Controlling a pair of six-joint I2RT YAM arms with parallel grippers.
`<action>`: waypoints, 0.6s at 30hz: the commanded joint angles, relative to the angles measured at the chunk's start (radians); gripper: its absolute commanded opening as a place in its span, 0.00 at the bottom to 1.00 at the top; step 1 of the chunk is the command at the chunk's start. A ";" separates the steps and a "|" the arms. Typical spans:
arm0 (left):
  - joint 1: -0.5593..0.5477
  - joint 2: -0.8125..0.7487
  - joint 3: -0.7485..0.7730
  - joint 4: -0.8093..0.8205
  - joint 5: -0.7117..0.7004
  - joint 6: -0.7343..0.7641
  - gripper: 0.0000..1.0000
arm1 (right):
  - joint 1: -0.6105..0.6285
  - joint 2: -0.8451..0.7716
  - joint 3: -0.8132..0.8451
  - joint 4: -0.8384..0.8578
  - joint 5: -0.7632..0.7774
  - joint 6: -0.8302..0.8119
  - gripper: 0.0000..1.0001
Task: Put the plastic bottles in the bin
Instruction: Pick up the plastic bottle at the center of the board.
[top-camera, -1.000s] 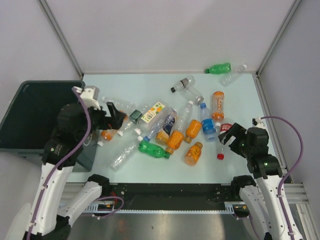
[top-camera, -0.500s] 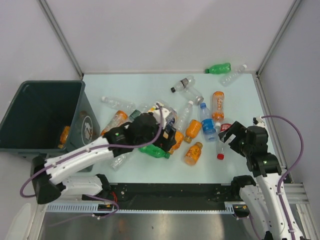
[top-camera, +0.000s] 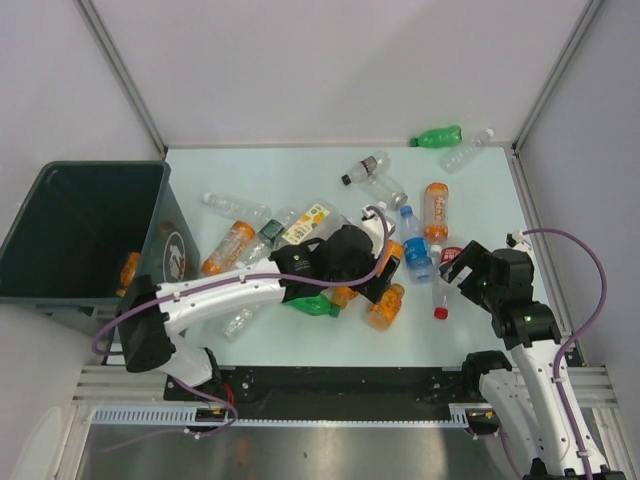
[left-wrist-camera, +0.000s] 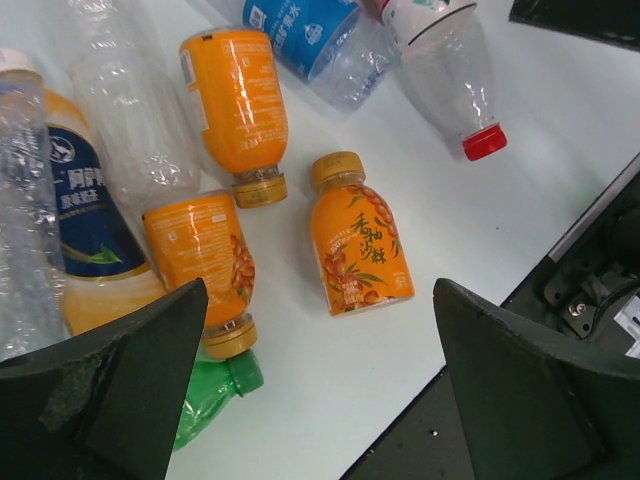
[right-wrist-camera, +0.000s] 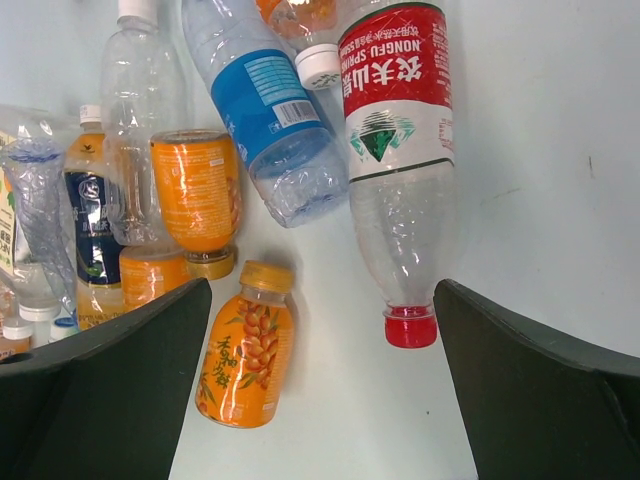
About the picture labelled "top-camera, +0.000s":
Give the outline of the orange juice bottle gold cap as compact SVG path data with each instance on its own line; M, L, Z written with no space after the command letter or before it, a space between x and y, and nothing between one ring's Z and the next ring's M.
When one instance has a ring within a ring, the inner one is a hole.
M358 296L359 293L349 287L336 287L331 297L331 303L340 309L345 309L350 301Z

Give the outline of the green crushed plastic bottle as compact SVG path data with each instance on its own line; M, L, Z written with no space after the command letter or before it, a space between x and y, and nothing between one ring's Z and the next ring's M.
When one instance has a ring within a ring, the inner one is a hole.
M329 316L337 318L341 308L333 304L326 296L319 294L312 297L297 298L286 302L286 305L310 316Z

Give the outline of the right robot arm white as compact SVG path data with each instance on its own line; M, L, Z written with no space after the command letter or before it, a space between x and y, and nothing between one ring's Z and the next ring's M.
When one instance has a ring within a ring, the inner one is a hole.
M491 316L503 351L467 356L463 393L497 414L510 462L523 479L622 479L599 450L572 387L551 308L534 299L531 246L510 239L487 250L469 242L439 277Z

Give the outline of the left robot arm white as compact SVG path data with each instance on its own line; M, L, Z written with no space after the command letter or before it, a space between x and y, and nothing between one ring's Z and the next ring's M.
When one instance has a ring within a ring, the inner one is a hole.
M240 309L311 299L339 286L376 303L390 288L399 264L387 245L376 249L364 230L345 225L328 239L284 246L218 276L161 284L140 276L118 311L125 367L130 373L161 371L197 398L210 399L221 387L214 355L184 340L184 331Z

